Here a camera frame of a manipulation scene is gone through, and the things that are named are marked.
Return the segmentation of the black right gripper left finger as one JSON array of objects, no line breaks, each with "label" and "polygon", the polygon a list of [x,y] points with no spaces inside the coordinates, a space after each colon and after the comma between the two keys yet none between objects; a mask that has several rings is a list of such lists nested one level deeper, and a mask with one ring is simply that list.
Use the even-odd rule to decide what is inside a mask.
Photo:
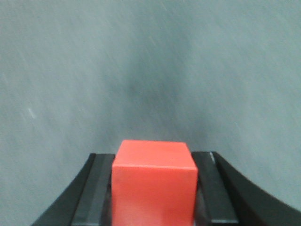
[{"label": "black right gripper left finger", "polygon": [[113,154],[89,155],[58,198],[34,221],[35,226],[110,226]]}]

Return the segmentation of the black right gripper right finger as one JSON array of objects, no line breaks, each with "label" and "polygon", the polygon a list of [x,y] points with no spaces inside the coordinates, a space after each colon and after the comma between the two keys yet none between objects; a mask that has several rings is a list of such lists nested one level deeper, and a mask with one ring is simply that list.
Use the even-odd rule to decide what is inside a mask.
[{"label": "black right gripper right finger", "polygon": [[197,226],[299,226],[301,212],[243,176],[217,152],[192,152]]}]

